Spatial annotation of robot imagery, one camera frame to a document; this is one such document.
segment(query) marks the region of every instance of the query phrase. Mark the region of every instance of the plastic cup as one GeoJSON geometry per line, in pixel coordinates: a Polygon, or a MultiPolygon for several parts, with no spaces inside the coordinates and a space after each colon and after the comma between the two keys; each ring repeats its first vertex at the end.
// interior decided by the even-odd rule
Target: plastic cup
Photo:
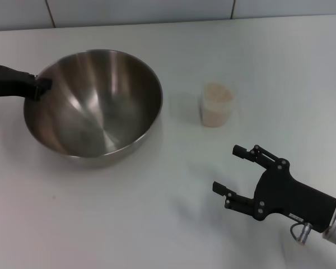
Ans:
{"type": "Polygon", "coordinates": [[[200,102],[202,124],[207,127],[219,127],[230,117],[234,94],[225,85],[212,82],[205,85],[200,102]]]}

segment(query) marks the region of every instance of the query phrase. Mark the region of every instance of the white tabletop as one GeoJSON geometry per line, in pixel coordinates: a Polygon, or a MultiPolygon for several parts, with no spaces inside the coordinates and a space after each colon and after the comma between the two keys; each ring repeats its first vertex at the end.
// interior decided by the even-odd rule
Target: white tabletop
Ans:
{"type": "Polygon", "coordinates": [[[23,99],[0,98],[0,269],[336,268],[336,246],[292,220],[224,209],[214,180],[252,198],[259,144],[297,180],[336,197],[336,16],[0,32],[0,64],[39,73],[107,48],[157,73],[161,120],[133,155],[76,167],[29,134],[23,99]],[[221,128],[200,125],[206,81],[237,91],[221,128]]]}

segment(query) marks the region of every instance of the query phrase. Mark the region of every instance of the white tile wall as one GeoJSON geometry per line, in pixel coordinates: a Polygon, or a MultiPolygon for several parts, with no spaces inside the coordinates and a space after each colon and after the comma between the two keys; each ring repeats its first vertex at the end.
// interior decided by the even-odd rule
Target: white tile wall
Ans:
{"type": "Polygon", "coordinates": [[[236,0],[234,18],[336,14],[336,0],[236,0]]]}
{"type": "Polygon", "coordinates": [[[230,18],[233,0],[49,0],[57,27],[230,18]]]}
{"type": "Polygon", "coordinates": [[[50,27],[44,0],[0,0],[0,31],[50,27]]]}

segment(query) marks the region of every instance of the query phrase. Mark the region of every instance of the translucent cup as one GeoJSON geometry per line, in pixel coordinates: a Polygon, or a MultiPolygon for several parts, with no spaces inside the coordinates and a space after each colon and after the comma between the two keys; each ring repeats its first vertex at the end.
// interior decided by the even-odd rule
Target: translucent cup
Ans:
{"type": "Polygon", "coordinates": [[[232,112],[234,99],[234,94],[225,85],[215,82],[206,84],[200,100],[202,124],[207,127],[224,125],[232,112]]]}

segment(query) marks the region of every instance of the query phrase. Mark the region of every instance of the cable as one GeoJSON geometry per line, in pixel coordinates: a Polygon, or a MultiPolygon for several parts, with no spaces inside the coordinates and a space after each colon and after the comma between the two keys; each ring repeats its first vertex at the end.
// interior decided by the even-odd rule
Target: cable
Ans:
{"type": "Polygon", "coordinates": [[[295,241],[296,241],[297,237],[296,237],[295,234],[293,233],[293,230],[292,230],[292,229],[293,229],[295,226],[297,226],[297,225],[302,225],[302,224],[301,224],[301,223],[295,223],[295,224],[291,225],[291,227],[290,227],[290,233],[291,233],[292,237],[295,239],[295,241]]]}

